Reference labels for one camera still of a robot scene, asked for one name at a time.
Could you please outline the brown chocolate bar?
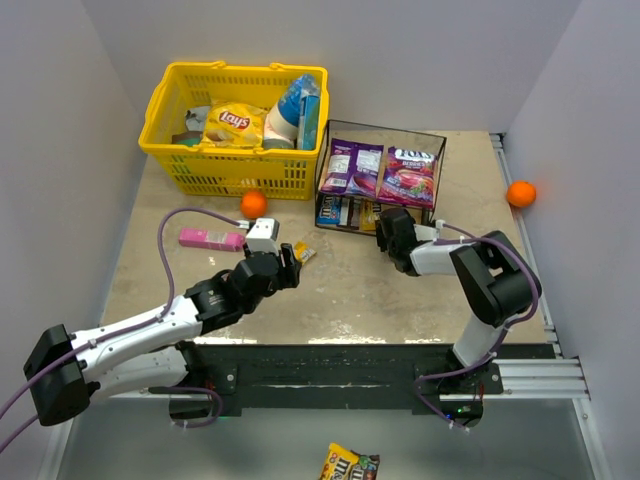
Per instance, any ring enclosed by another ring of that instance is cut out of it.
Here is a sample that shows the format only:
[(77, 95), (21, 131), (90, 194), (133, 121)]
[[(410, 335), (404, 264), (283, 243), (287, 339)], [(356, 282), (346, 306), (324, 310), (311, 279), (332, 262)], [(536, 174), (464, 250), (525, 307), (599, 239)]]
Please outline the brown chocolate bar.
[(340, 218), (338, 227), (347, 230), (361, 230), (362, 200), (359, 198), (343, 197), (341, 199)]

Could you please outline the blue M&M bag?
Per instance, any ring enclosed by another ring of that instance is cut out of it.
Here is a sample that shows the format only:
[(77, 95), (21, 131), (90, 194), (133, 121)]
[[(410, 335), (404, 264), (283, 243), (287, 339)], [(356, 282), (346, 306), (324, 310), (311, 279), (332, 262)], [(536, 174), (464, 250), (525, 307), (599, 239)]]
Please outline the blue M&M bag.
[(337, 226), (341, 217), (341, 203), (340, 196), (323, 195), (319, 203), (316, 223), (318, 225)]

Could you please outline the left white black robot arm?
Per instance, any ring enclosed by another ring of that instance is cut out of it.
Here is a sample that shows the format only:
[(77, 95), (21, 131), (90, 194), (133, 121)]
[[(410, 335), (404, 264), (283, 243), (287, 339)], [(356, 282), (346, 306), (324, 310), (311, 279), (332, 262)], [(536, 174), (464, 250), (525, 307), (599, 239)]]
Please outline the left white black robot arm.
[(300, 270), (284, 243), (276, 252), (247, 252), (234, 269), (155, 310), (93, 330), (70, 333), (62, 324), (45, 330), (23, 367), (39, 423), (53, 426), (82, 413), (125, 363), (237, 323), (263, 299), (297, 287)]

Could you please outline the purple candy bag back side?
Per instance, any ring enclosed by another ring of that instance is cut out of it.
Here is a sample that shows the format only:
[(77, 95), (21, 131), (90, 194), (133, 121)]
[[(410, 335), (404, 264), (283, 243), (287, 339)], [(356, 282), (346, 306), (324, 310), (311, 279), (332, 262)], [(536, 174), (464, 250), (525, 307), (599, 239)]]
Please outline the purple candy bag back side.
[(383, 151), (383, 145), (334, 138), (320, 191), (374, 199)]

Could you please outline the small yellow candy bag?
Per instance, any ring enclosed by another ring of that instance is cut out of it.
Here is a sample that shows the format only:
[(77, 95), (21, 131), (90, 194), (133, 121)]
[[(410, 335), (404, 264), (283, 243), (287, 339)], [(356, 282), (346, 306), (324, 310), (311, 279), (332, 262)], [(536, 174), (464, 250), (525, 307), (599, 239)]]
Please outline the small yellow candy bag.
[(294, 254), (296, 260), (304, 265), (316, 255), (316, 251), (307, 243), (299, 241), (294, 245)]

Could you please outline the purple Fox's berries bag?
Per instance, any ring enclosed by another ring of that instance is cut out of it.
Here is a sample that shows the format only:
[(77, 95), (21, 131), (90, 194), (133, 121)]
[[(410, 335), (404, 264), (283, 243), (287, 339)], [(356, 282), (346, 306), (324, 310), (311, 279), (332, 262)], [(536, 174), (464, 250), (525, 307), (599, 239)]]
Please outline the purple Fox's berries bag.
[(431, 209), (435, 200), (437, 161), (438, 157), (431, 153), (389, 147), (377, 200)]

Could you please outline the yellow M&M bag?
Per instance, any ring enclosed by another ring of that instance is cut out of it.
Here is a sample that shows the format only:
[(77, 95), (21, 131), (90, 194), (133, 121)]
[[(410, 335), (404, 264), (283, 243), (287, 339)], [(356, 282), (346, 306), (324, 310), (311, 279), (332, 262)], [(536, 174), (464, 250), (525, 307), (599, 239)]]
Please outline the yellow M&M bag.
[(359, 229), (364, 232), (374, 231), (381, 211), (382, 206), (380, 203), (363, 200), (359, 215)]

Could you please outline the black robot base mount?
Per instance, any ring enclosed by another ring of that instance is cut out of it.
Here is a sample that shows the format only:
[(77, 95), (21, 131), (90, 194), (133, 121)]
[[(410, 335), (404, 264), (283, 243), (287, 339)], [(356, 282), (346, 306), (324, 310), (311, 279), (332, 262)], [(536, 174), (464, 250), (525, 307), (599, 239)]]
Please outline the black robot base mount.
[(447, 345), (201, 345), (177, 346), (186, 361), (185, 388), (205, 387), (222, 399), (222, 413), (247, 409), (407, 410), (440, 408), (467, 427), (484, 413), (480, 397), (501, 394), (496, 363), (454, 378), (415, 379), (452, 369)]

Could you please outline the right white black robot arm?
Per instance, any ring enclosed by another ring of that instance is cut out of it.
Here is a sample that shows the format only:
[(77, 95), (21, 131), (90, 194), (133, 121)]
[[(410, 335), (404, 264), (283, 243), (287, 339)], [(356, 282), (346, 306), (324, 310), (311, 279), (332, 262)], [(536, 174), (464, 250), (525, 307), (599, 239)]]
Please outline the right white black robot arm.
[(462, 287), (471, 317), (451, 348), (455, 368), (442, 378), (490, 362), (511, 327), (537, 311), (540, 280), (500, 230), (474, 236), (444, 221), (420, 225), (407, 209), (391, 208), (376, 221), (376, 242), (398, 271), (413, 277), (452, 275)]

